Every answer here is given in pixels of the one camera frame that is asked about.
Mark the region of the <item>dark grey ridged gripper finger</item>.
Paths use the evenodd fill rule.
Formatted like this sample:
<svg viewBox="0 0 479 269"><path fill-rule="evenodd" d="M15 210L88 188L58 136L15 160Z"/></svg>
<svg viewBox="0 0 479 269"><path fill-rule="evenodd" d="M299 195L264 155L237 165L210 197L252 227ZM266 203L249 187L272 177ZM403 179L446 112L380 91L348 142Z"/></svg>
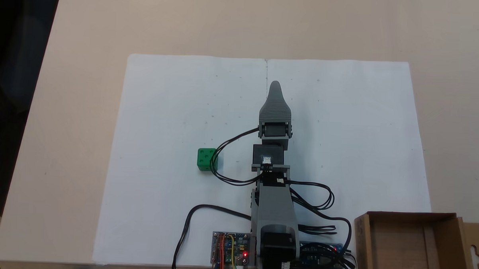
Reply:
<svg viewBox="0 0 479 269"><path fill-rule="evenodd" d="M291 109L284 99L279 81L271 83L268 97L259 112L259 121L261 124L291 122Z"/></svg>

